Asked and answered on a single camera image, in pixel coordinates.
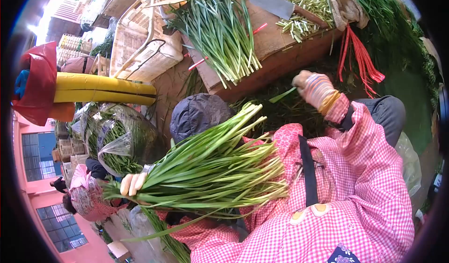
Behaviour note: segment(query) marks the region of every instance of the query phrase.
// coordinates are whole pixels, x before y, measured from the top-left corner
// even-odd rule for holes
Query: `cleaver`
[[[267,12],[270,12],[280,18],[289,20],[292,13],[300,14],[313,23],[316,23],[321,28],[328,28],[329,25],[322,19],[320,19],[314,13],[301,8],[300,6],[293,4],[287,0],[249,0],[251,4],[261,7]]]

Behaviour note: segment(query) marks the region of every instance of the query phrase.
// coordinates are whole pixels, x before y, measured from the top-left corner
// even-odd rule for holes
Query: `hand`
[[[135,196],[137,191],[140,190],[145,182],[147,172],[138,174],[127,174],[120,185],[120,194],[123,196]]]
[[[292,86],[297,87],[304,100],[319,109],[323,100],[335,93],[334,86],[325,74],[302,70],[293,78]]]
[[[309,78],[312,74],[313,73],[309,70],[301,70],[301,72],[293,78],[291,85],[297,87],[298,92],[301,93],[301,91],[306,87],[307,78]]]

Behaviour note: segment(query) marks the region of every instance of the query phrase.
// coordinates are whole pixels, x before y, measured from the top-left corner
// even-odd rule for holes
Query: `wooden table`
[[[282,75],[320,59],[326,53],[329,53],[332,32],[334,32],[334,42],[342,35],[341,31],[334,29],[325,31],[323,34],[317,33],[312,40],[297,43],[292,39],[289,31],[281,33],[282,28],[275,24],[280,20],[279,17],[254,6],[248,1],[246,6],[253,30],[264,23],[268,23],[265,28],[254,35],[255,54],[261,62],[262,68],[244,77],[237,86],[230,83],[231,89],[225,89],[216,72],[207,64],[202,63],[197,66],[199,75],[203,79],[208,92],[216,94],[228,102],[239,100],[270,84]],[[191,44],[186,36],[182,36],[182,38],[187,45]],[[194,63],[203,58],[194,49],[188,51]]]

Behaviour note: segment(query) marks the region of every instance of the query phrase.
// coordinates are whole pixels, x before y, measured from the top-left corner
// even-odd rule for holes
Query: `window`
[[[28,182],[58,176],[53,161],[41,161],[39,135],[39,133],[22,135],[23,163]]]
[[[38,208],[37,213],[59,252],[87,244],[75,218],[62,204]]]
[[[55,167],[53,161],[40,162],[40,171],[42,173],[43,179],[51,178],[56,176]]]

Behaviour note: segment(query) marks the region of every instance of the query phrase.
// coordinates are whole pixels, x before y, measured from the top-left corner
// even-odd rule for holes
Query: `pink wall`
[[[38,126],[32,124],[29,120],[25,119],[20,115],[19,113],[15,112],[17,121],[20,123],[20,134],[22,133],[35,133],[35,132],[46,132],[46,131],[53,131],[54,127],[50,125],[50,120],[48,119],[45,126]]]
[[[59,253],[48,233],[45,231],[42,221],[36,209],[57,205],[62,203],[62,194],[51,187],[49,182],[57,178],[45,179],[27,182],[25,170],[23,166],[22,155],[22,133],[34,133],[52,131],[53,128],[47,122],[46,126],[36,126],[31,124],[25,118],[16,113],[14,119],[14,159],[18,174],[20,188],[22,189],[22,197],[30,211],[31,218],[35,226],[40,231],[44,241],[53,251],[53,254],[60,262],[64,263],[113,263],[108,254],[108,248],[104,241],[92,230],[90,222],[79,215],[75,215],[75,220],[80,227],[82,233],[86,237],[88,243],[76,249]]]

